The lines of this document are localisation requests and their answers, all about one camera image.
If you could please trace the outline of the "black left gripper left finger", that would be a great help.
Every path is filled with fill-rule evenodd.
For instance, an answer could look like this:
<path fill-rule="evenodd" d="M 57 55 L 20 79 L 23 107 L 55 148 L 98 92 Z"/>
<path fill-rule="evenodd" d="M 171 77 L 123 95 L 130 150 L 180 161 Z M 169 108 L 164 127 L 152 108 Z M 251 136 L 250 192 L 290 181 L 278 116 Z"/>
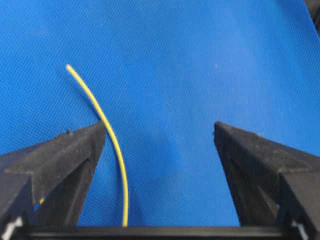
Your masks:
<path fill-rule="evenodd" d="M 0 157 L 0 237 L 21 226 L 75 226 L 106 141 L 102 122 Z"/>

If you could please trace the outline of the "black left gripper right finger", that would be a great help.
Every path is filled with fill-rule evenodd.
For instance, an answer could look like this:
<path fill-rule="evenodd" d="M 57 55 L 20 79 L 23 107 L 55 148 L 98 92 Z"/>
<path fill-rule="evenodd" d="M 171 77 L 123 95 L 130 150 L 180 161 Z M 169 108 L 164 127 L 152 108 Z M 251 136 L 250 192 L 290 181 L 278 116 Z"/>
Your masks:
<path fill-rule="evenodd" d="M 214 144 L 241 226 L 297 226 L 320 237 L 320 158 L 224 122 Z"/>

